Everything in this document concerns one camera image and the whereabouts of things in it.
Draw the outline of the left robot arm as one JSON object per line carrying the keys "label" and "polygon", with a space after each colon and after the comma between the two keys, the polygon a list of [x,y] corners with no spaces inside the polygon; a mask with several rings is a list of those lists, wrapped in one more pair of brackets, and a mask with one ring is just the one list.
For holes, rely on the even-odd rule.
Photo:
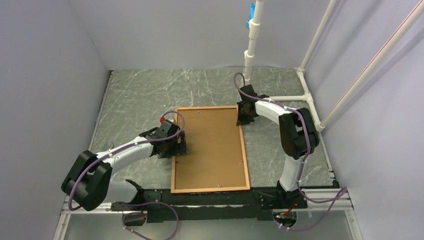
{"label": "left robot arm", "polygon": [[121,146],[93,153],[81,152],[61,184],[69,196],[69,210],[83,208],[92,211],[103,203],[124,203],[137,210],[145,202],[145,190],[135,181],[113,181],[112,176],[129,165],[152,156],[169,159],[188,152],[183,127],[173,121],[161,119],[161,125],[142,132]]}

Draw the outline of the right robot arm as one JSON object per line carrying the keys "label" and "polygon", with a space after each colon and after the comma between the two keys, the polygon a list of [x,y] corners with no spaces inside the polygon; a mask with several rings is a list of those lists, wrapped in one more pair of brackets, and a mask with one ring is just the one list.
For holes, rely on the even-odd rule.
{"label": "right robot arm", "polygon": [[275,194],[276,203],[287,208],[295,201],[294,191],[301,185],[301,170],[315,147],[320,144],[311,113],[307,108],[291,108],[257,95],[252,85],[236,87],[240,99],[237,103],[238,126],[248,125],[256,117],[264,117],[278,124],[280,141],[285,153],[283,173],[278,181],[282,190]]}

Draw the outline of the silver wrench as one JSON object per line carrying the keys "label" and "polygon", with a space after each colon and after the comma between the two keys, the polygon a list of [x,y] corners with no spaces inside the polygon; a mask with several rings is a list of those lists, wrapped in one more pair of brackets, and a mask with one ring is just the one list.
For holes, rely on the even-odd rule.
{"label": "silver wrench", "polygon": [[114,148],[114,143],[113,142],[105,142],[103,145],[103,150],[104,151],[109,151],[111,149]]}

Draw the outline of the blue clip on pipe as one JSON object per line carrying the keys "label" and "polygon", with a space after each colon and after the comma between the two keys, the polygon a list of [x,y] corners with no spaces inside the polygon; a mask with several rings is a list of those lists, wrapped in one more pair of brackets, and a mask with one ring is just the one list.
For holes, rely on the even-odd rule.
{"label": "blue clip on pipe", "polygon": [[248,17],[246,18],[246,23],[245,23],[245,27],[247,29],[250,28],[250,21],[254,18],[255,8],[256,8],[256,4],[255,3],[251,3],[249,5],[249,13],[248,13]]}

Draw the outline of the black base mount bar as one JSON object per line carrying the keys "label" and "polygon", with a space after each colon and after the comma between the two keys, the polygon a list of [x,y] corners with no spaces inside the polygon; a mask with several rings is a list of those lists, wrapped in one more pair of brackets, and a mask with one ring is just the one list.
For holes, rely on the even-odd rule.
{"label": "black base mount bar", "polygon": [[162,223],[176,219],[270,221],[272,212],[303,210],[307,207],[307,201],[298,190],[286,192],[277,185],[205,193],[172,193],[170,189],[140,189],[132,202],[114,202],[111,210],[143,213],[146,214],[147,223]]}

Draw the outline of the aluminium rail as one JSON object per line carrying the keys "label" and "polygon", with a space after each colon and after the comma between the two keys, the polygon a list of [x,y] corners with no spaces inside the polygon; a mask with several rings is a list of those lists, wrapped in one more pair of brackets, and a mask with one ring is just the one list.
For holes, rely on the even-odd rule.
{"label": "aluminium rail", "polygon": [[111,202],[92,211],[63,206],[56,240],[360,240],[349,193],[337,186],[307,187],[306,209],[279,210],[271,220],[169,220],[148,223],[142,212],[112,211]]}

